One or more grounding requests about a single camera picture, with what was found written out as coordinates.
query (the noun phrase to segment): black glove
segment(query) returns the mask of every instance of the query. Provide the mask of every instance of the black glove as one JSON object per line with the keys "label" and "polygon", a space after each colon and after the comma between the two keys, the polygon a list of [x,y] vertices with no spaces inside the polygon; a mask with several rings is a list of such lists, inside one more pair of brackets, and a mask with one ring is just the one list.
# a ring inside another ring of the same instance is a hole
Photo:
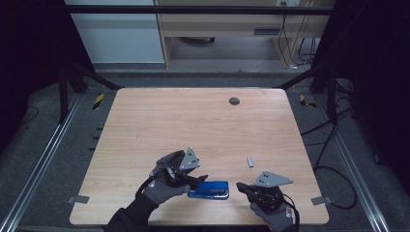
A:
{"label": "black glove", "polygon": [[155,180],[143,190],[143,194],[158,205],[162,204],[173,196],[182,195],[190,190],[189,185],[174,188],[170,187],[166,183],[165,178],[168,177],[166,167],[175,155],[176,153],[171,153],[157,161],[157,166],[152,170],[150,174],[150,176],[154,177]]}
{"label": "black glove", "polygon": [[177,195],[182,195],[190,190],[190,186],[181,186],[178,188],[170,187],[166,184],[165,176],[160,176],[148,185],[142,192],[153,202],[160,205],[169,198]]}
{"label": "black glove", "polygon": [[277,210],[266,214],[255,203],[250,203],[250,208],[257,216],[261,217],[274,232],[296,231],[291,211],[287,209],[287,207],[286,204],[281,204]]}

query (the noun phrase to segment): metal bracket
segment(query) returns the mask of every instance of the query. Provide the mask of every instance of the metal bracket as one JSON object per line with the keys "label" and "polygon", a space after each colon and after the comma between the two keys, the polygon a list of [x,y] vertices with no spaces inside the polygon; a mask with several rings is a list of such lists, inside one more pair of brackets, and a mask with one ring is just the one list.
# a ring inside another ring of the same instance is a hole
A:
{"label": "metal bracket", "polygon": [[82,195],[69,196],[66,200],[66,203],[69,203],[69,204],[74,204],[74,203],[87,204],[89,199],[90,199],[89,196],[82,196]]}
{"label": "metal bracket", "polygon": [[312,197],[311,203],[313,205],[321,205],[321,204],[330,204],[333,203],[333,200],[330,196],[318,196],[318,197]]}
{"label": "metal bracket", "polygon": [[263,171],[253,183],[258,187],[272,188],[292,184],[293,180],[269,171]]}
{"label": "metal bracket", "polygon": [[184,158],[181,161],[180,169],[194,169],[199,167],[201,164],[199,163],[199,159],[196,157],[195,152],[193,151],[192,147],[187,149]]}

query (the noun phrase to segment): sleeve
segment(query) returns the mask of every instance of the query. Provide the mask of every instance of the sleeve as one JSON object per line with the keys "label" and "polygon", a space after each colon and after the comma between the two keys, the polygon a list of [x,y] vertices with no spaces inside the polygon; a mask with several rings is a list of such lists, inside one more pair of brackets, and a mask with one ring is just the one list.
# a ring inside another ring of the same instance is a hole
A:
{"label": "sleeve", "polygon": [[144,194],[139,194],[126,209],[119,209],[111,218],[104,232],[146,232],[148,218],[159,207]]}
{"label": "sleeve", "polygon": [[285,228],[282,232],[298,232],[299,230],[296,228],[296,226],[293,224],[287,228]]}

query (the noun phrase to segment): metal rail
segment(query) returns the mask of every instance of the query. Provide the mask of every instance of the metal rail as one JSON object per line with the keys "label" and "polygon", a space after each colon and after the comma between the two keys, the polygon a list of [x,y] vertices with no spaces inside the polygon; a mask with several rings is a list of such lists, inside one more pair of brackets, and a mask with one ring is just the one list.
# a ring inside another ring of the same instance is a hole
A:
{"label": "metal rail", "polygon": [[[320,110],[322,111],[323,116],[326,118],[326,120],[328,120],[329,117],[326,112],[326,104],[324,103],[324,100],[317,97],[315,97],[315,99]],[[373,227],[373,230],[375,232],[389,232],[390,228],[386,220],[384,219],[379,207],[377,206],[377,202],[371,194],[371,191],[368,188],[359,168],[353,161],[352,156],[350,155],[350,152],[343,141],[343,138],[338,132],[335,135],[335,141],[337,143],[338,149],[340,150],[340,159],[344,165],[344,168],[346,168],[346,172],[349,176],[350,181],[352,182],[356,189],[356,192],[358,193],[359,200],[362,203],[362,206],[367,214],[368,221]]]}
{"label": "metal rail", "polygon": [[23,190],[18,196],[18,199],[15,201],[13,207],[10,209],[6,217],[1,222],[1,232],[13,232],[16,230],[18,223],[20,222],[25,210],[27,209],[27,206],[30,203],[31,198],[36,192],[37,187],[39,186],[43,178],[43,175],[46,172],[48,165],[51,162],[55,154],[55,151],[57,150],[61,142],[61,139],[63,138],[70,122],[72,121],[72,118],[78,108],[81,99],[81,94],[74,95],[74,99],[70,105],[70,111],[68,116],[66,117],[66,120],[57,126],[56,130],[54,131],[54,134],[48,141],[48,144],[45,147],[42,156],[37,162],[36,167],[32,171]]}

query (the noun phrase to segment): wood grain surface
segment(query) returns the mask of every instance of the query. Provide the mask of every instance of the wood grain surface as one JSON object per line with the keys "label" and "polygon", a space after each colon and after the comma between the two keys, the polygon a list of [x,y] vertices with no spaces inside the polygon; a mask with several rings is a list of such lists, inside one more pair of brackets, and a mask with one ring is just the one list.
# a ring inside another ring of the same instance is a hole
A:
{"label": "wood grain surface", "polygon": [[[229,103],[235,97],[238,105]],[[156,225],[265,224],[237,182],[252,184],[266,170],[291,178],[280,187],[296,203],[301,223],[326,223],[308,155],[288,99],[280,89],[125,88],[118,91],[76,203],[71,223],[107,224],[133,200],[156,161],[191,146],[201,166],[191,176],[228,181],[228,200],[173,197],[150,217]],[[249,167],[252,157],[254,167]]]}

